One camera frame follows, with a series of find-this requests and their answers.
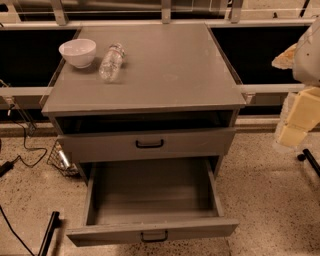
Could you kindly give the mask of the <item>grey top drawer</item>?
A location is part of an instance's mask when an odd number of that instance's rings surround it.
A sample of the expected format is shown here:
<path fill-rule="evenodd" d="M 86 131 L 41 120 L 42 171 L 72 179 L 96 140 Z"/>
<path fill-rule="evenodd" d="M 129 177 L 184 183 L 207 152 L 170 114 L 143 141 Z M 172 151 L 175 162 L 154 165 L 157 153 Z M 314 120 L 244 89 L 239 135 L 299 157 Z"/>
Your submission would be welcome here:
<path fill-rule="evenodd" d="M 234 128 L 59 135 L 74 163 L 224 156 Z"/>

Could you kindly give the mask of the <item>black left base leg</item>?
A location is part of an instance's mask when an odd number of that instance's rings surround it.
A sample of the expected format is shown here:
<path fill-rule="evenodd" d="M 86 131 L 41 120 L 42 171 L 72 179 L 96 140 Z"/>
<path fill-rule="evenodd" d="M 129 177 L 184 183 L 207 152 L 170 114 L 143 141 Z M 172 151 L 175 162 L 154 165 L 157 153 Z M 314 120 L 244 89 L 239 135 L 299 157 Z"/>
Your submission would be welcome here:
<path fill-rule="evenodd" d="M 54 231 L 59 227 L 59 215 L 58 211 L 53 211 L 47 225 L 38 256 L 46 256 L 50 247 L 50 243 L 54 234 Z"/>

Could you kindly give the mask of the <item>white bowl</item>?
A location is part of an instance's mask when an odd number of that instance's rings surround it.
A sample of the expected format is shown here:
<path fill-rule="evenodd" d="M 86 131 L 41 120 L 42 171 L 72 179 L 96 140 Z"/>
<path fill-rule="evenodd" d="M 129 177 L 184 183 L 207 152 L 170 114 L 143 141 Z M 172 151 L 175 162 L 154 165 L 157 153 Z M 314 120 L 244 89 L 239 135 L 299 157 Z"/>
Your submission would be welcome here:
<path fill-rule="evenodd" d="M 90 39 L 73 39 L 59 46 L 63 59 L 76 68 L 90 66 L 96 56 L 96 43 Z"/>

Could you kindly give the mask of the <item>grey drawer cabinet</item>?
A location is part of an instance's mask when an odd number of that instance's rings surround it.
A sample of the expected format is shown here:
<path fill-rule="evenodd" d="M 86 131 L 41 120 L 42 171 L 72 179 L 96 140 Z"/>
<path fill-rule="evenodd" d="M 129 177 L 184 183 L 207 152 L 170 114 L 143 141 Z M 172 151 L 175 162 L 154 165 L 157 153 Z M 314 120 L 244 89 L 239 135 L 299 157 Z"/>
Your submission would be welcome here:
<path fill-rule="evenodd" d="M 43 107 L 59 135 L 234 128 L 244 99 L 204 24 L 89 27 L 98 47 L 125 49 L 117 79 L 63 66 Z M 88 179 L 92 165 L 74 163 Z"/>

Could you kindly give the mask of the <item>black right base leg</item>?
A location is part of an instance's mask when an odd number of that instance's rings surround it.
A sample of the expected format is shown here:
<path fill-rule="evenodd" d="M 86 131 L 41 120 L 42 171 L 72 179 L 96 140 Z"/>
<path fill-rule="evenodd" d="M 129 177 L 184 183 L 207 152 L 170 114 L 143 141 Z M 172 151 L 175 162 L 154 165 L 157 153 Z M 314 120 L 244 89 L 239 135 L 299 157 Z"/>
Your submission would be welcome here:
<path fill-rule="evenodd" d="M 307 160 L 316 172 L 316 174 L 320 177 L 320 165 L 318 164 L 318 162 L 316 161 L 309 149 L 303 149 L 302 153 L 297 156 L 297 159 L 300 162 Z"/>

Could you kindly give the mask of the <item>clear plastic water bottle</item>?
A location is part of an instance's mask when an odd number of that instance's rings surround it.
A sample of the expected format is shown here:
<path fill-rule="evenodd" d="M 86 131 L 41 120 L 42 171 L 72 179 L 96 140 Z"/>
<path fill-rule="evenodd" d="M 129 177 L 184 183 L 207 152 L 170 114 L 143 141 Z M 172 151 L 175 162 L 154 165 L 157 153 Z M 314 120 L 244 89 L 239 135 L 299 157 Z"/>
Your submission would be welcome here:
<path fill-rule="evenodd" d="M 124 62 L 125 51 L 120 43 L 112 44 L 104 55 L 99 67 L 99 75 L 106 83 L 114 82 Z"/>

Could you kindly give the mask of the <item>grey drawer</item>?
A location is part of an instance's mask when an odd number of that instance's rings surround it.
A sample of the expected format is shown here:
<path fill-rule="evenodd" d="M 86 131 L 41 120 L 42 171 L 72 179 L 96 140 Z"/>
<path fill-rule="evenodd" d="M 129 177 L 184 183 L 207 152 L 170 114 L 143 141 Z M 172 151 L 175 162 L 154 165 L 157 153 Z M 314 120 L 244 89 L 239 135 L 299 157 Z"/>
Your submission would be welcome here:
<path fill-rule="evenodd" d="M 59 135 L 74 163 L 224 156 L 234 128 Z"/>
<path fill-rule="evenodd" d="M 239 221 L 224 215 L 210 159 L 180 158 L 92 165 L 77 246 L 227 237 Z"/>

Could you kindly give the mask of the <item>black base leg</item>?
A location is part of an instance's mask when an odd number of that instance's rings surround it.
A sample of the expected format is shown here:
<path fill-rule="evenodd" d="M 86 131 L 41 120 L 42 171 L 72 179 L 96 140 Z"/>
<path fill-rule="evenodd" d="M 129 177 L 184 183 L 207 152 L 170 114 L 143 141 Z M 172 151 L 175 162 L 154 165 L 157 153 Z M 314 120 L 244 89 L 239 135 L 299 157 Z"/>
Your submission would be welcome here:
<path fill-rule="evenodd" d="M 59 227 L 59 215 L 58 211 L 53 211 L 47 225 L 38 256 L 46 256 L 50 247 L 50 243 L 54 234 L 54 231 Z"/>
<path fill-rule="evenodd" d="M 297 159 L 300 162 L 307 160 L 316 172 L 316 174 L 320 177 L 320 165 L 318 164 L 318 162 L 316 161 L 309 149 L 303 149 L 302 153 L 297 156 Z"/>

